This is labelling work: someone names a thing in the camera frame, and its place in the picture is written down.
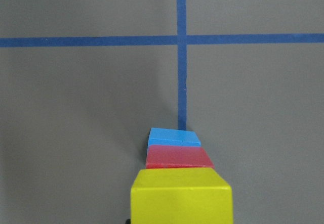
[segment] wooden block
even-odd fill
[[[200,140],[193,131],[152,128],[148,147],[151,145],[200,147]]]
[[[211,167],[215,168],[202,147],[150,146],[146,168]]]
[[[139,172],[131,189],[132,224],[233,224],[232,190],[212,168]]]

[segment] red block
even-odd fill
[[[202,147],[152,145],[146,168],[211,167],[215,168]]]

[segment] gray floor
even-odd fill
[[[0,37],[173,35],[176,0],[0,0]],[[324,32],[323,0],[187,0],[188,34]],[[188,129],[235,223],[324,220],[323,44],[188,47]],[[0,223],[122,223],[177,47],[0,49]]]

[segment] blue tape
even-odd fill
[[[69,46],[162,46],[179,44],[181,36],[0,38],[0,48]],[[324,33],[225,34],[182,36],[187,44],[324,43]]]
[[[188,35],[188,44],[323,43],[324,33]]]
[[[177,0],[178,27],[178,129],[187,123],[187,16],[186,0]]]
[[[163,46],[177,44],[177,36],[0,38],[0,47]]]

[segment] blue tape line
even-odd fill
[[[177,0],[178,20],[178,129],[187,123],[187,16],[186,0]]]
[[[111,37],[0,38],[0,48],[69,46],[158,46],[176,45],[176,35]],[[187,35],[187,44],[324,43],[324,33]]]
[[[0,47],[162,46],[177,44],[177,36],[0,38]]]
[[[188,35],[188,44],[323,43],[324,33]]]

